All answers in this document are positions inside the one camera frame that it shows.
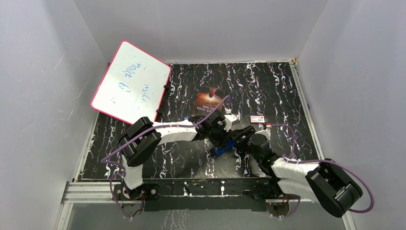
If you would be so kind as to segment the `three days to see book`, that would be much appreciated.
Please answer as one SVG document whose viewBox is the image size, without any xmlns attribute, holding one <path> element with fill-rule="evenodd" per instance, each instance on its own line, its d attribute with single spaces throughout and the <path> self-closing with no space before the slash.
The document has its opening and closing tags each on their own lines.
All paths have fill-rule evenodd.
<svg viewBox="0 0 406 230">
<path fill-rule="evenodd" d="M 203 85 L 197 94 L 192 116 L 209 114 L 227 95 L 225 90 Z"/>
</svg>

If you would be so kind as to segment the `pink framed whiteboard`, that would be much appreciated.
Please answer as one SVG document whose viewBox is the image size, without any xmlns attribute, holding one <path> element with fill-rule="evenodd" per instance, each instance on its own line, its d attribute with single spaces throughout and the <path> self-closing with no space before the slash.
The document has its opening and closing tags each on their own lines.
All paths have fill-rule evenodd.
<svg viewBox="0 0 406 230">
<path fill-rule="evenodd" d="M 128 124 L 141 117 L 155 121 L 171 68 L 122 41 L 91 102 L 91 107 Z"/>
</svg>

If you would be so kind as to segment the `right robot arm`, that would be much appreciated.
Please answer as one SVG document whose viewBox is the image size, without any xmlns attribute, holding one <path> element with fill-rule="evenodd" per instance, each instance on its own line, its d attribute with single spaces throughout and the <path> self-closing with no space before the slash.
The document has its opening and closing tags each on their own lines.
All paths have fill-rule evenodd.
<svg viewBox="0 0 406 230">
<path fill-rule="evenodd" d="M 260 170 L 271 177 L 270 194 L 296 195 L 317 202 L 330 215 L 342 217 L 363 196 L 361 187 L 333 160 L 295 161 L 277 155 L 268 131 L 252 126 L 230 132 L 237 150 L 251 154 Z"/>
</svg>

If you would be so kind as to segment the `red staples box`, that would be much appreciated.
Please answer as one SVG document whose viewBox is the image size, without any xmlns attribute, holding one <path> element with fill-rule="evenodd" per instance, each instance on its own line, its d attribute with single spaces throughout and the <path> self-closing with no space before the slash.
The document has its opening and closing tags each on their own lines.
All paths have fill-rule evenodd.
<svg viewBox="0 0 406 230">
<path fill-rule="evenodd" d="M 265 123 L 265 117 L 263 115 L 251 115 L 250 122 L 254 124 L 263 124 Z"/>
</svg>

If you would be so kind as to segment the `aluminium frame rail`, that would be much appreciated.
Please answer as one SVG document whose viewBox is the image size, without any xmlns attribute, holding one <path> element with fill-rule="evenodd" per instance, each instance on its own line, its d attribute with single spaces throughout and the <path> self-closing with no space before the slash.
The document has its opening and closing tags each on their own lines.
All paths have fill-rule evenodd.
<svg viewBox="0 0 406 230">
<path fill-rule="evenodd" d="M 117 206 L 108 182 L 68 182 L 61 200 L 56 230 L 123 230 L 135 223 L 141 201 Z"/>
</svg>

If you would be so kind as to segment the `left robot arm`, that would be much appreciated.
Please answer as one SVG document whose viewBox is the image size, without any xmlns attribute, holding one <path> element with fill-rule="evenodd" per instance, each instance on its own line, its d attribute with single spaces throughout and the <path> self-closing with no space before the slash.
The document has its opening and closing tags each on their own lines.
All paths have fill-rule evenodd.
<svg viewBox="0 0 406 230">
<path fill-rule="evenodd" d="M 123 157 L 124 193 L 138 199 L 143 193 L 143 164 L 155 149 L 177 141 L 208 139 L 218 149 L 231 147 L 231 126 L 238 122 L 238 115 L 223 114 L 215 110 L 211 115 L 195 115 L 179 122 L 152 122 L 147 117 L 138 119 L 119 140 Z"/>
</svg>

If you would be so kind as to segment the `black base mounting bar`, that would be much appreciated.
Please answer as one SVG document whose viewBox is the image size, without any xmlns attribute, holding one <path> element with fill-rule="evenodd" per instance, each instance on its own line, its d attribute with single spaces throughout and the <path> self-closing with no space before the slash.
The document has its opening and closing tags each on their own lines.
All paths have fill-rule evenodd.
<svg viewBox="0 0 406 230">
<path fill-rule="evenodd" d="M 135 189 L 124 182 L 113 186 L 114 198 L 131 215 L 142 211 L 248 209 L 286 215 L 290 196 L 271 178 L 145 179 Z"/>
</svg>

